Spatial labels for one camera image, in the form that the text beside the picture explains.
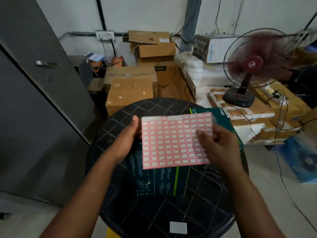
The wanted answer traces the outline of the person's left hand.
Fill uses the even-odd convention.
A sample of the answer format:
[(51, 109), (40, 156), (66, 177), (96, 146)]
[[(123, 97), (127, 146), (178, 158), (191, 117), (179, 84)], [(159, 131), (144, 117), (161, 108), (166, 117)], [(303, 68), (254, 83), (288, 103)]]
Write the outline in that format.
[(130, 123), (120, 132), (113, 144), (108, 149), (116, 164), (120, 163), (128, 155), (135, 138), (136, 137), (133, 137)]

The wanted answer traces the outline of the pink bordered label sticker sheet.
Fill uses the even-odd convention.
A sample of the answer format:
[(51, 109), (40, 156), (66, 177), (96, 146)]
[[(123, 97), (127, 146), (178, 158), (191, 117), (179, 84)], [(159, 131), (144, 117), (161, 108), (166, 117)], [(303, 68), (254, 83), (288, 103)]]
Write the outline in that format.
[(213, 135), (211, 112), (178, 116), (144, 116), (142, 127), (143, 169), (210, 164), (196, 130)]

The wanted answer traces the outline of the person's left forearm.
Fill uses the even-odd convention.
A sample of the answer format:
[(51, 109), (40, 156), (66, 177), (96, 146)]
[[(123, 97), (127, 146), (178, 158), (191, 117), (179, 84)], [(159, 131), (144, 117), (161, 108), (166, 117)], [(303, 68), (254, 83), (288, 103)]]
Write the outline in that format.
[(91, 238), (111, 175), (125, 156), (113, 148), (105, 151), (71, 200), (56, 214), (39, 238)]

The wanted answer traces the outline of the large brown cardboard box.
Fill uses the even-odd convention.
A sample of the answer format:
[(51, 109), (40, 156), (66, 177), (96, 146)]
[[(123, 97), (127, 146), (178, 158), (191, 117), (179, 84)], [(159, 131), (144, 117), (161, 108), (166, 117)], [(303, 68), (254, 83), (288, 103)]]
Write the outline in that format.
[(153, 84), (149, 78), (115, 78), (105, 103), (109, 116), (125, 106), (140, 100), (153, 98)]

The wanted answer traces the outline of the flattened cardboard with white tape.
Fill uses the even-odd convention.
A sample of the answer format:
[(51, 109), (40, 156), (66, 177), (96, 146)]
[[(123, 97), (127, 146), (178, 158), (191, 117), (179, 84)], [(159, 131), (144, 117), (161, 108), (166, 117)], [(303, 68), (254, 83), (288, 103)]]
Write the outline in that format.
[(223, 100), (223, 96), (228, 87), (211, 88), (207, 93), (207, 98), (213, 108), (222, 108), (233, 126), (267, 123), (275, 116), (273, 110), (258, 98), (250, 108), (242, 108), (228, 104)]

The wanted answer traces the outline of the taped brown cardboard box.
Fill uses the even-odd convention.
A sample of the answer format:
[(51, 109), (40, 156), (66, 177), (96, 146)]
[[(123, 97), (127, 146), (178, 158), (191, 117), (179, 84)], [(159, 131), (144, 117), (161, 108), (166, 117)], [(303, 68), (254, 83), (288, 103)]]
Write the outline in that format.
[(134, 66), (134, 67), (108, 67), (106, 69), (103, 85), (106, 94), (109, 93), (113, 79), (132, 79), (149, 78), (152, 81), (153, 97), (158, 96), (158, 79), (153, 66)]

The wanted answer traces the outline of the printed brown cardboard box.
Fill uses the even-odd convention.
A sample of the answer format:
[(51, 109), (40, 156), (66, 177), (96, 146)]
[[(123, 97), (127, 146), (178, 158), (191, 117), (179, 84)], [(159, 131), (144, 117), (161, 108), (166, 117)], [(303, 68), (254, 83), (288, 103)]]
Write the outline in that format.
[(158, 97), (194, 102), (194, 98), (176, 61), (146, 63), (138, 59), (137, 65), (153, 66), (155, 68), (158, 79)]

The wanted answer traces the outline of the dark green product box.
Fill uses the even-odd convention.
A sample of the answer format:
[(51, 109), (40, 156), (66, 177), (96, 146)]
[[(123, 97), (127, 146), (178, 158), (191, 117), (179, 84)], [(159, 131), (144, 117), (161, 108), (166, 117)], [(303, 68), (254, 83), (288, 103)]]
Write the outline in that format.
[[(213, 124), (217, 123), (231, 132), (236, 133), (222, 108), (191, 108), (189, 114), (207, 112), (212, 113)], [(191, 165), (171, 168), (143, 169), (142, 139), (140, 141), (134, 141), (127, 159), (129, 176), (137, 197), (172, 197), (184, 195)]]

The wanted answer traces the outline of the open brown cardboard box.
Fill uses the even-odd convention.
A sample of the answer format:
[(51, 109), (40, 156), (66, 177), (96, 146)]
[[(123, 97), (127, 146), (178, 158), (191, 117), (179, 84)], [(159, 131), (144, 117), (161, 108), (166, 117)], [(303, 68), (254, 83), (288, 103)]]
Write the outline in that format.
[(176, 44), (167, 42), (159, 44), (130, 43), (130, 51), (134, 53), (138, 65), (174, 61)]

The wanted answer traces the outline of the blue white paper booklet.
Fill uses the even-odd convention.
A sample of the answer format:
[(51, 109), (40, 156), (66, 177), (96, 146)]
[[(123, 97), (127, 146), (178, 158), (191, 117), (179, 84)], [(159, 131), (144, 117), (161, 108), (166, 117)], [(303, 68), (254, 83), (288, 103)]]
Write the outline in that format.
[(96, 54), (93, 52), (89, 52), (88, 54), (85, 55), (90, 61), (94, 62), (100, 62), (100, 61), (106, 61), (106, 56)]

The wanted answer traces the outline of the yellow cardboard box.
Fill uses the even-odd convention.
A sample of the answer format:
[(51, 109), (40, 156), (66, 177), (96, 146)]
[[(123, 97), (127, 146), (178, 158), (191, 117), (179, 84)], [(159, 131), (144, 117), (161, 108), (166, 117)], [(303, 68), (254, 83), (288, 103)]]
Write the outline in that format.
[(280, 111), (281, 119), (284, 120), (286, 116), (286, 121), (290, 122), (299, 120), (311, 111), (302, 99), (278, 81), (261, 88), (253, 88), (251, 91), (273, 110), (275, 116), (271, 119), (272, 121), (277, 121)]

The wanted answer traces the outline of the flat brown cardboard box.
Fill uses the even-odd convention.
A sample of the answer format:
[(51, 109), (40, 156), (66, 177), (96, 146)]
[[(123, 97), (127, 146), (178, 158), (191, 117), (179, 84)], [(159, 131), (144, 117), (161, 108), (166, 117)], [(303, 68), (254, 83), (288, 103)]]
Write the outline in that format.
[(168, 32), (129, 30), (128, 35), (129, 35), (129, 43), (136, 43), (136, 44), (171, 43), (170, 35)]

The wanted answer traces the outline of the white printed carton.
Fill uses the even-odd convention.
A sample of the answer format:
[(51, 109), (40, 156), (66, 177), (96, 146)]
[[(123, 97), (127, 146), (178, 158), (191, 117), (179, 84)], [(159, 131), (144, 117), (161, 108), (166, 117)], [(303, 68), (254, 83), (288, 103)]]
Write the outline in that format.
[(238, 39), (233, 35), (195, 35), (192, 54), (204, 63), (223, 63), (231, 44)]

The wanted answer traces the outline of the grey metal door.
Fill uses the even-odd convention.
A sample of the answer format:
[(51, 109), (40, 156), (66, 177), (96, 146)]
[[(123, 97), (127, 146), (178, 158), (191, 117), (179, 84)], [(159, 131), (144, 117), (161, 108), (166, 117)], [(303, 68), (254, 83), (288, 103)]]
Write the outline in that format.
[(0, 0), (0, 191), (64, 206), (85, 173), (94, 103), (36, 0)]

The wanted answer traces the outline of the grey vertical pipe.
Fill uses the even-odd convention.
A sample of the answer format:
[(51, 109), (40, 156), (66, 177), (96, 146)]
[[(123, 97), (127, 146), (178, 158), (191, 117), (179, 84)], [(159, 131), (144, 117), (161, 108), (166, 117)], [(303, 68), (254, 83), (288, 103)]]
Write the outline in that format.
[(182, 42), (180, 52), (191, 50), (191, 44), (195, 36), (201, 3), (202, 0), (187, 0), (184, 29), (181, 34)]

